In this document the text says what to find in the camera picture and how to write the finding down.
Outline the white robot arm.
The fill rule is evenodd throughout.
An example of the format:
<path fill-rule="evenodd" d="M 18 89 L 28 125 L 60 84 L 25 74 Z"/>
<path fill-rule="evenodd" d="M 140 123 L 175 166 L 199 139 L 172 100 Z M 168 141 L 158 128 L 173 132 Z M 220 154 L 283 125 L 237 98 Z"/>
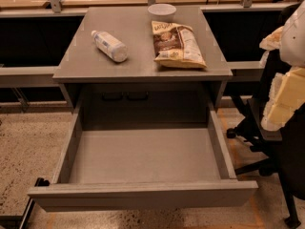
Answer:
<path fill-rule="evenodd" d="M 277 131 L 305 103 L 305 1 L 259 47 L 278 49 L 280 59 L 291 66 L 286 73 L 275 74 L 261 120 L 265 130 Z"/>

